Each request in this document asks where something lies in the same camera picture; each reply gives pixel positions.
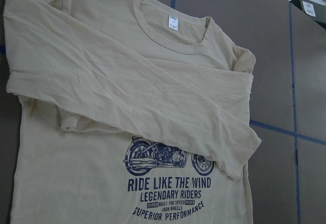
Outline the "beige long-sleeve printed shirt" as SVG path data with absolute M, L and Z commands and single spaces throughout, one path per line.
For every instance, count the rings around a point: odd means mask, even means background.
M 11 223 L 252 223 L 254 55 L 157 0 L 6 0 Z

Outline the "black power adapter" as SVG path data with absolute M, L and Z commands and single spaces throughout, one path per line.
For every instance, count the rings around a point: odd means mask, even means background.
M 291 0 L 290 2 L 315 22 L 325 25 L 325 5 L 318 4 L 311 0 Z

